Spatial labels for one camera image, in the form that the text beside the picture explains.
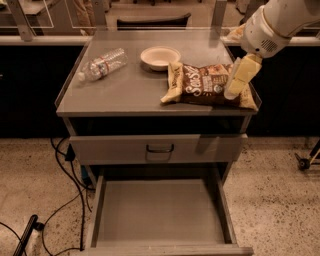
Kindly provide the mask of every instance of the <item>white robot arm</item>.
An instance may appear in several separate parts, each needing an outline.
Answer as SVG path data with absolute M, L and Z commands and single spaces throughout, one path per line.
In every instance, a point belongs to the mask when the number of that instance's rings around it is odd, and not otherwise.
M 248 53 L 270 58 L 303 27 L 318 21 L 319 0 L 270 0 L 247 21 L 241 47 Z
M 261 69 L 262 59 L 276 55 L 303 27 L 320 21 L 320 0 L 270 0 L 245 24 L 241 47 L 248 54 L 237 59 L 224 92 L 236 98 Z

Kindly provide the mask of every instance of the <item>small white dish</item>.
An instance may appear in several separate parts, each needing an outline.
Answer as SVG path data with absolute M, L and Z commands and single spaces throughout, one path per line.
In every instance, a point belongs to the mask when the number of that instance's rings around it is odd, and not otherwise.
M 141 55 L 141 60 L 149 65 L 154 71 L 165 71 L 170 62 L 177 62 L 181 58 L 178 50 L 167 46 L 155 46 L 145 49 Z

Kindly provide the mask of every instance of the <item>drawer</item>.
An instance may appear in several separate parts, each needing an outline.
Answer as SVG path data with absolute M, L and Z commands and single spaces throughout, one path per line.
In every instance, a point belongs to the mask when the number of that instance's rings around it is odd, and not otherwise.
M 137 179 L 137 167 L 111 168 L 118 178 L 101 172 L 86 250 L 74 255 L 253 255 L 237 244 L 217 170 L 175 165 L 174 178 Z M 133 179 L 121 175 L 128 168 Z M 182 171 L 190 177 L 177 178 Z
M 73 136 L 82 165 L 230 162 L 238 159 L 242 135 Z

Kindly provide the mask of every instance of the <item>closed drawer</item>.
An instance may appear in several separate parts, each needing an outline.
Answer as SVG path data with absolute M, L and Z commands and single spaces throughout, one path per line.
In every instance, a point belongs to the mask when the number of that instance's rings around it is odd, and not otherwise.
M 245 134 L 230 136 L 74 136 L 82 165 L 230 162 L 238 159 Z

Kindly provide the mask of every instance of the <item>handle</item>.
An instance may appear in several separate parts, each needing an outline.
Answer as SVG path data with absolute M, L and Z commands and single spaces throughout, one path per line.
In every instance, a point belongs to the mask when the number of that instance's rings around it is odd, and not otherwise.
M 174 144 L 171 144 L 171 147 L 169 149 L 150 149 L 149 145 L 147 145 L 146 150 L 149 153 L 170 153 L 174 150 Z

